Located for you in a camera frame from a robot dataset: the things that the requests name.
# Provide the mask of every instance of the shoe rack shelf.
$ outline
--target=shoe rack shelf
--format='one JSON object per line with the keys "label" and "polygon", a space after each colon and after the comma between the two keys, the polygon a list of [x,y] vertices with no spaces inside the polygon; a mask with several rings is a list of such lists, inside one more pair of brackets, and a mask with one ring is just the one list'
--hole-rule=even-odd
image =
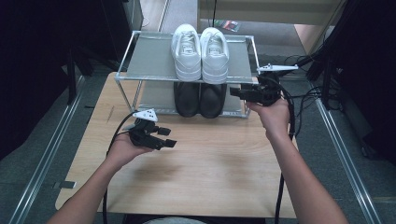
{"label": "shoe rack shelf", "polygon": [[[254,37],[251,35],[226,35],[230,51],[229,75],[226,83],[235,87],[240,84],[257,84],[252,75],[248,57],[248,48],[253,48],[256,59],[256,70],[259,67]],[[133,31],[127,50],[115,75],[125,103],[131,112],[154,108],[159,114],[177,114],[174,102],[173,83],[179,82],[175,62],[171,54],[172,34],[160,32]],[[134,100],[130,103],[123,81],[138,81]],[[223,117],[248,118],[249,109],[245,102],[230,96],[227,91]]]}

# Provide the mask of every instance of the forearm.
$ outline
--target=forearm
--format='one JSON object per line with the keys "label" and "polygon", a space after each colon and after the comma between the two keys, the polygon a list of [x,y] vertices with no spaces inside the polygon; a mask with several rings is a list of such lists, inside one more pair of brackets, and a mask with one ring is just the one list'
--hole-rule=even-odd
{"label": "forearm", "polygon": [[92,223],[107,186],[117,171],[117,167],[102,163],[48,223]]}
{"label": "forearm", "polygon": [[286,135],[269,136],[301,223],[347,223],[338,204],[320,184]]}

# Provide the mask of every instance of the black cable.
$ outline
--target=black cable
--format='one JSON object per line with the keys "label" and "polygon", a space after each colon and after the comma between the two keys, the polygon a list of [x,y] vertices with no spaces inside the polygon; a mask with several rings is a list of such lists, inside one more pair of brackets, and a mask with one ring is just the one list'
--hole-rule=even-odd
{"label": "black cable", "polygon": [[[326,61],[326,59],[331,57],[336,57],[337,54],[340,54],[341,48],[345,45],[342,41],[346,39],[347,36],[342,35],[345,32],[346,27],[352,24],[352,21],[357,20],[359,13],[356,11],[359,10],[361,6],[361,1],[346,1],[344,12],[341,15],[341,18],[338,20],[334,29],[330,33],[330,35],[324,38],[324,43],[311,55],[305,57],[301,60],[297,65],[299,67],[313,62],[306,76],[309,80],[315,80],[318,76],[323,72],[324,65],[317,65],[316,63]],[[283,77],[290,71],[282,71],[279,72],[278,75]]]}
{"label": "black cable", "polygon": [[301,130],[301,127],[302,127],[302,123],[303,123],[303,110],[304,110],[304,102],[306,101],[306,97],[308,97],[309,96],[309,98],[311,98],[311,97],[316,97],[317,99],[318,99],[318,93],[320,93],[320,92],[315,92],[314,94],[312,94],[311,92],[312,91],[314,91],[314,90],[316,90],[316,89],[319,89],[320,87],[314,87],[314,88],[312,88],[311,90],[309,90],[304,96],[303,96],[303,99],[301,100],[301,102],[300,102],[300,111],[299,111],[299,113],[297,114],[297,116],[296,117],[299,117],[299,120],[300,120],[300,122],[299,122],[299,125],[298,125],[298,128],[297,128],[297,131],[296,131],[296,136],[300,133],[300,130]]}
{"label": "black cable", "polygon": [[[283,98],[286,101],[288,101],[289,114],[290,114],[289,138],[290,138],[290,140],[292,140],[293,136],[294,136],[294,132],[295,132],[294,102],[292,100],[292,97],[289,94],[289,92],[286,91],[285,88],[283,88],[283,86],[281,86],[277,81],[275,81],[269,77],[263,77],[263,79],[266,79],[266,80],[269,80],[269,81],[275,83],[280,88],[280,90],[283,92]],[[282,202],[284,185],[285,185],[285,179],[284,179],[283,175],[281,174],[280,180],[279,180],[279,192],[277,194],[277,200],[276,200],[275,224],[279,223],[280,205]]]}
{"label": "black cable", "polygon": [[303,70],[305,72],[308,72],[308,70],[303,69],[302,67],[299,67],[300,70]]}
{"label": "black cable", "polygon": [[304,106],[304,103],[307,102],[310,99],[315,99],[317,100],[318,98],[321,97],[321,94],[315,94],[315,95],[306,95],[306,97],[304,97],[304,99],[301,101],[301,106],[300,106],[300,111],[298,112],[298,114],[296,115],[296,117],[299,117],[303,114],[303,110],[307,109],[309,106],[312,105],[313,102],[312,101],[309,105]]}
{"label": "black cable", "polygon": [[210,17],[209,17],[209,3],[206,0],[206,10],[207,10],[207,27],[210,27]]}
{"label": "black cable", "polygon": [[[116,137],[117,137],[119,134],[122,134],[122,133],[119,133],[119,131],[120,131],[122,125],[125,123],[125,121],[126,121],[128,118],[130,118],[130,117],[132,116],[132,114],[133,114],[133,113],[131,113],[131,114],[129,114],[128,116],[126,116],[125,119],[123,119],[122,122],[120,123],[119,127],[117,128],[117,130],[114,132],[113,138],[111,138],[110,145],[108,146],[108,150],[107,150],[106,156],[108,155],[108,152],[110,151],[111,146],[113,146],[113,143],[114,143],[114,141],[116,140]],[[108,189],[106,189],[106,192],[105,192],[105,194],[104,194],[104,196],[103,196],[103,203],[102,203],[102,217],[103,217],[103,223],[104,223],[104,224],[107,224],[107,191],[108,191]]]}
{"label": "black cable", "polygon": [[286,65],[286,62],[288,61],[289,58],[293,58],[293,57],[298,57],[296,60],[296,63],[303,57],[306,57],[306,55],[291,55],[289,57],[287,57],[284,61],[283,61],[283,65]]}
{"label": "black cable", "polygon": [[294,96],[291,96],[290,98],[291,99],[296,99],[296,98],[303,98],[303,97],[305,97],[305,96],[317,96],[318,94],[320,94],[320,92],[317,92],[317,93],[310,93],[310,94],[304,94],[304,95],[294,95]]}
{"label": "black cable", "polygon": [[216,18],[216,5],[218,4],[218,0],[215,0],[215,8],[213,9],[213,21],[212,27],[215,27],[215,18]]}
{"label": "black cable", "polygon": [[[314,63],[321,63],[322,58],[321,58],[320,56],[321,56],[321,54],[323,53],[323,51],[325,50],[325,47],[327,47],[327,46],[326,46],[326,41],[323,41],[323,43],[320,44],[320,46],[319,46],[313,53],[311,53],[311,54],[309,54],[309,55],[306,55],[306,56],[299,57],[299,58],[297,59],[297,62],[296,62],[295,64],[297,64],[298,67],[299,67],[301,70],[303,70],[303,71],[305,71],[305,72],[309,72],[309,71],[304,70],[304,69],[301,68],[301,67],[303,67],[304,65],[306,65],[306,64],[308,64],[308,63],[311,63],[311,62],[314,62]],[[279,72],[277,72],[277,75],[278,75],[279,77],[283,77],[283,76],[287,75],[287,74],[290,73],[290,72],[291,72],[290,70],[279,71]]]}
{"label": "black cable", "polygon": [[305,102],[305,100],[302,100],[302,101],[301,101],[300,112],[299,112],[299,113],[297,114],[297,116],[296,116],[296,117],[299,117],[298,128],[297,128],[297,131],[296,131],[296,134],[295,134],[296,137],[300,134],[300,130],[301,130],[301,128],[302,128],[302,124],[303,124],[303,110],[304,110],[304,109],[307,109],[307,108],[308,108],[309,106],[311,106],[315,101],[312,101],[311,104],[309,104],[309,105],[306,106],[306,107],[303,107],[304,102]]}

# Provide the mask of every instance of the wire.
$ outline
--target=wire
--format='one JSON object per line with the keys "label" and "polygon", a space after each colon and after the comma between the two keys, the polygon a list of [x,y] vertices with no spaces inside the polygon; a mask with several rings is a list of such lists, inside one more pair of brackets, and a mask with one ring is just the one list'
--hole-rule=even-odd
{"label": "wire", "polygon": [[[300,109],[299,112],[297,113],[297,115],[295,116],[296,118],[299,118],[299,124],[297,127],[297,131],[295,133],[295,136],[298,136],[301,129],[302,129],[302,124],[303,124],[303,111],[305,109],[307,109],[309,106],[311,106],[315,100],[317,100],[318,98],[322,97],[322,93],[319,91],[322,88],[322,86],[316,86],[314,88],[312,88],[311,90],[309,90],[306,94],[304,95],[295,95],[295,96],[291,96],[290,98],[295,99],[295,98],[302,98],[301,102],[300,102]],[[309,105],[304,106],[304,103],[306,103],[308,100],[312,100],[314,99],[314,101],[312,101]],[[329,99],[332,100],[337,100],[337,95],[334,94],[329,94]],[[340,108],[334,108],[329,106],[329,108],[331,110],[340,110]]]}
{"label": "wire", "polygon": [[[133,113],[131,113],[131,114],[129,114],[128,116],[126,116],[126,117],[122,120],[122,122],[120,123],[119,127],[117,128],[117,130],[114,132],[113,138],[111,138],[110,145],[108,146],[108,150],[107,150],[106,156],[108,155],[108,152],[110,152],[111,146],[113,146],[113,143],[114,143],[114,141],[116,140],[116,137],[117,137],[119,134],[122,134],[122,133],[119,133],[119,131],[120,131],[122,125],[125,123],[125,121],[126,121],[128,118],[130,118],[130,117],[132,116],[132,114],[133,114]],[[103,223],[104,223],[104,224],[107,224],[107,192],[108,192],[108,189],[106,189],[106,192],[105,192],[105,194],[104,194],[104,196],[103,196],[103,203],[102,203],[102,217],[103,217]]]}
{"label": "wire", "polygon": [[215,27],[215,18],[216,18],[216,5],[218,4],[218,0],[215,0],[215,8],[213,9],[213,20],[212,27]]}
{"label": "wire", "polygon": [[209,2],[206,0],[206,11],[207,11],[207,26],[210,27],[210,19],[209,19]]}
{"label": "wire", "polygon": [[[289,138],[290,140],[293,139],[294,132],[295,132],[295,116],[294,116],[294,102],[293,98],[289,94],[288,91],[283,88],[277,81],[273,80],[272,78],[269,77],[263,77],[263,79],[269,80],[273,83],[275,83],[283,92],[284,99],[288,101],[288,106],[289,106],[289,113],[290,113],[290,127],[289,127]],[[285,186],[285,179],[283,175],[280,175],[280,180],[279,180],[279,192],[277,194],[277,200],[276,200],[276,211],[275,211],[275,224],[279,223],[279,214],[280,214],[280,205],[282,202],[282,197],[283,197],[283,188]]]}
{"label": "wire", "polygon": [[296,54],[296,55],[291,55],[291,56],[287,57],[287,58],[283,61],[283,64],[286,65],[286,61],[287,61],[289,58],[293,58],[293,57],[298,57],[297,60],[296,60],[296,63],[297,63],[301,58],[306,57],[306,55],[297,55],[297,54]]}
{"label": "wire", "polygon": [[[324,34],[323,34],[323,39],[326,39],[326,32],[324,32]],[[323,43],[320,44],[320,46],[319,46],[313,53],[304,56],[301,60],[298,60],[297,63],[295,63],[295,64],[297,64],[301,70],[305,71],[305,70],[302,69],[301,67],[304,66],[304,65],[306,65],[306,64],[308,64],[308,63],[311,63],[311,62],[314,62],[314,63],[323,63],[323,62],[321,62],[321,61],[318,61],[317,58],[320,58],[320,57],[319,57],[319,54],[320,54],[321,51],[324,49],[324,47],[327,47],[327,46],[326,46],[326,41],[323,41]],[[281,72],[277,72],[277,75],[278,75],[279,77],[283,77],[283,76],[285,76],[286,74],[288,74],[288,73],[290,73],[290,72],[291,72],[291,71],[281,71]]]}

